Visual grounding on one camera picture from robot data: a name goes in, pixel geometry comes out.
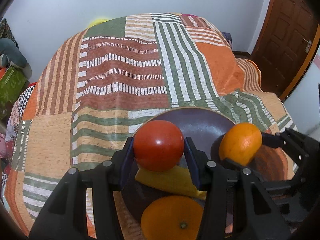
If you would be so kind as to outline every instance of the door panel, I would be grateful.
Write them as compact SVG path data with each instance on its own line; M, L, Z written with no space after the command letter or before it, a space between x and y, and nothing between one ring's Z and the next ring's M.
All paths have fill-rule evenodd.
M253 61L262 73L261 87L278 96L304 62L317 21L302 0L274 0L270 18Z

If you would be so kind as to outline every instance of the bed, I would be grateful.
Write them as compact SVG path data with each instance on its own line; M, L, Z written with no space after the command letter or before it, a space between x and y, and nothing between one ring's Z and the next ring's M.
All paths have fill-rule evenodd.
M260 78L254 62L235 58L224 35L194 15L133 15L76 34L14 104L2 179L7 211L28 235L70 167L109 160L144 122L178 107L211 109L272 134L296 130L276 95L261 90ZM268 180L293 176L282 150L262 147L259 154L269 163L257 164ZM114 197L125 239L144 239L121 193ZM87 224L94 237L90 190Z

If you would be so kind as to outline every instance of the orange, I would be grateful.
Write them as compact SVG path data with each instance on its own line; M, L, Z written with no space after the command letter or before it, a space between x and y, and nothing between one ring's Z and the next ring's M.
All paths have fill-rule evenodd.
M191 198L162 197L143 212L141 229L147 240L196 240L202 212Z
M262 143L258 127L251 123L240 123L232 127L223 137L220 147L220 159L229 158L242 166L248 165Z

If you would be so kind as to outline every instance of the baseboard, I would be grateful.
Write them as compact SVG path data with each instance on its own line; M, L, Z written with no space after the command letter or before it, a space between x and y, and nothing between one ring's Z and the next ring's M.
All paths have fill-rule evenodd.
M246 51L232 51L233 55L238 58L250 59L251 55Z

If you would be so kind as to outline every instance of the wall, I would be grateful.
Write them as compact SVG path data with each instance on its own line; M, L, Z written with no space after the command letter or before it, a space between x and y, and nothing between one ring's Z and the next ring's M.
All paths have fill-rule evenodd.
M262 29L262 26L263 26L263 23L264 23L264 19L266 18L266 15L267 15L268 7L269 7L269 2L270 2L270 0L263 0L263 4L262 4L262 8L261 8L261 13L260 13L260 16L259 16L259 20L258 20L258 23L257 23L257 27L256 27L256 29L255 29L255 31L254 31L252 40L251 40L251 42L250 42L250 45L249 45L249 48L248 48L248 51L247 51L250 55L252 54L253 49L254 49L254 46L256 45L257 40L258 40L258 38L259 38L261 29Z
M230 32L233 49L247 51L264 0L14 0L7 18L36 81L52 55L70 36L97 18L146 12L181 12L202 16Z
M307 73L284 102L300 132L309 134L320 123L319 91L320 48Z

